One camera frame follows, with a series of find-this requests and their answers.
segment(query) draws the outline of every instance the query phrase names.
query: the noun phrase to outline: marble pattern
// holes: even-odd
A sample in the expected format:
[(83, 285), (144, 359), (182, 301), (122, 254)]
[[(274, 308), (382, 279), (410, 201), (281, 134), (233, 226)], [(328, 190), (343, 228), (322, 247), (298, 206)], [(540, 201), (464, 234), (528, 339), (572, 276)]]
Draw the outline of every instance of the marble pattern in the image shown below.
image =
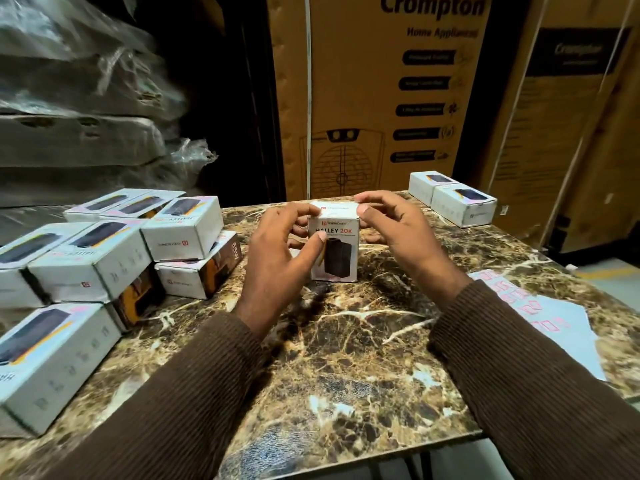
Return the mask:
[[(266, 208), (224, 210), (226, 228), (240, 234), (245, 252)], [(494, 226), (464, 230), (423, 209), (464, 270), (491, 268), (533, 294), (585, 306), (610, 385), (624, 397), (640, 395), (637, 314)], [(151, 311), (46, 435), (0, 442), (0, 476), (37, 476), (79, 444), (204, 320), (233, 309), (245, 264), (211, 300), (168, 298)], [(221, 479), (306, 472), (481, 436), (453, 382), (427, 352), (436, 307), (384, 246), (361, 243), (358, 273), (357, 283), (309, 282), (265, 340), (271, 359), (229, 446)]]

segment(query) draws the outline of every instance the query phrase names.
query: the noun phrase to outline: brown marble surface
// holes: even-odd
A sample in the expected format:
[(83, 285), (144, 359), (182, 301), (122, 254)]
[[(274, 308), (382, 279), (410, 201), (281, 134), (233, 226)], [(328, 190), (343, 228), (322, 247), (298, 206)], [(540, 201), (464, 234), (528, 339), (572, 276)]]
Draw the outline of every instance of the brown marble surface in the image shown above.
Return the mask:
[[(265, 208), (224, 211), (226, 228), (240, 234), (245, 251)], [(585, 306), (611, 386), (624, 397), (640, 396), (637, 314), (494, 226), (463, 230), (424, 212), (464, 270), (491, 268), (533, 294)], [(168, 298), (118, 343), (46, 435), (0, 441), (0, 477), (37, 477), (80, 443), (215, 310), (233, 308), (245, 263), (212, 300)], [(434, 305), (384, 246), (361, 243), (358, 273), (357, 283), (310, 282), (267, 338), (273, 361), (220, 478), (305, 472), (480, 435), (427, 352)]]

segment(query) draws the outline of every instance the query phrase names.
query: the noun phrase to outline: brown sweater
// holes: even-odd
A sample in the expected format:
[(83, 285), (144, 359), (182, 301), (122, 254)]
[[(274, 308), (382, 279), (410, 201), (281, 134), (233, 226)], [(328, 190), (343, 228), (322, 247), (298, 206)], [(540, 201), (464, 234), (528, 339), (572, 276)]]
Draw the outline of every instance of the brown sweater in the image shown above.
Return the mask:
[[(640, 477), (640, 414), (484, 283), (430, 340), (516, 478)], [(261, 359), (244, 323), (216, 314), (45, 478), (213, 478)]]

